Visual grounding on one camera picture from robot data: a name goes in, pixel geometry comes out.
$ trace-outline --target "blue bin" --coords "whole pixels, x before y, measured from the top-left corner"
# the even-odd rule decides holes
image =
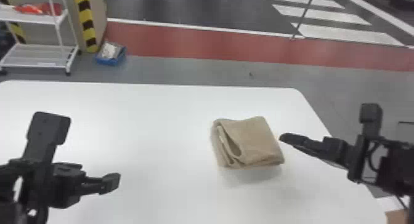
[[[108,66],[117,66],[120,64],[122,59],[125,58],[126,55],[126,47],[122,47],[120,54],[118,55],[118,58],[100,58],[98,57],[98,54],[95,55],[96,62],[103,65]]]

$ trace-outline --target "metal rod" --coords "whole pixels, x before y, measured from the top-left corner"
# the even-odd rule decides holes
[[[55,11],[55,6],[54,6],[54,3],[53,3],[53,0],[49,0],[49,5],[51,7],[53,21],[55,22],[55,30],[56,30],[57,39],[58,39],[59,45],[60,45],[60,51],[62,52],[62,63],[64,65],[66,65],[65,64],[66,63],[65,49],[63,48],[63,41],[62,41],[62,35],[60,35],[59,24],[57,23],[57,20],[56,20],[56,11]]]
[[[19,57],[19,56],[9,56],[9,58],[22,58],[22,59],[33,59],[33,60],[50,60],[50,61],[59,61],[60,58],[47,58],[47,57]]]
[[[63,2],[63,6],[65,7],[65,9],[68,9],[66,0],[62,0],[62,2]],[[72,30],[73,38],[75,39],[75,44],[79,45],[78,38],[76,37],[75,29],[74,29],[73,22],[72,22],[72,17],[70,16],[69,10],[68,10],[68,15],[67,16],[68,16],[68,21],[69,21],[70,28]]]
[[[9,58],[10,54],[14,52],[14,50],[17,48],[17,46],[20,45],[19,43],[15,43],[12,48],[10,48],[9,51],[7,51],[7,54],[3,56],[3,58],[0,60],[0,71],[3,70],[4,62]]]
[[[70,69],[70,67],[72,66],[73,60],[75,59],[75,56],[76,56],[78,50],[79,50],[79,46],[76,46],[75,49],[73,50],[72,55],[70,56],[70,58],[68,60],[68,63],[66,65],[67,68]]]
[[[295,39],[296,35],[299,34],[299,28],[301,27],[301,25],[303,23],[303,20],[305,19],[306,13],[307,13],[307,11],[309,10],[309,8],[310,8],[310,6],[312,4],[312,1],[313,0],[309,0],[307,2],[307,6],[306,6],[305,10],[303,11],[302,17],[301,17],[298,25],[296,26],[296,30],[294,31],[294,33],[293,33],[293,35],[292,35],[292,37],[290,39]]]

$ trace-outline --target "red floor stripe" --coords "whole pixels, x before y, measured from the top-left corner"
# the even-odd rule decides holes
[[[414,71],[401,47],[108,22],[106,39],[129,55]]]

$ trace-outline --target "shelf rack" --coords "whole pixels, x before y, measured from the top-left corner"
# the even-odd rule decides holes
[[[4,67],[64,68],[67,76],[71,74],[70,67],[80,50],[73,22],[67,9],[67,2],[66,0],[62,0],[62,2],[65,9],[59,16],[56,16],[53,0],[49,0],[52,15],[23,14],[14,10],[13,6],[0,5],[0,21],[6,22],[10,32],[12,31],[10,22],[54,25],[59,42],[59,45],[56,46],[22,44],[12,32],[16,43],[0,60],[0,75],[7,74]],[[63,45],[60,26],[66,18],[72,30],[75,46]]]

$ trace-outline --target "gray floor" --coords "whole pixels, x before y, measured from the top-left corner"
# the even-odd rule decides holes
[[[396,137],[398,121],[414,121],[414,73],[409,72],[156,57],[128,57],[114,68],[97,65],[91,55],[84,54],[74,62],[71,77],[60,70],[9,69],[9,73],[0,81],[293,87],[305,95],[331,134],[349,143],[360,132],[358,114],[363,102],[383,107],[382,134],[387,138]],[[380,190],[371,191],[376,197],[386,196]]]

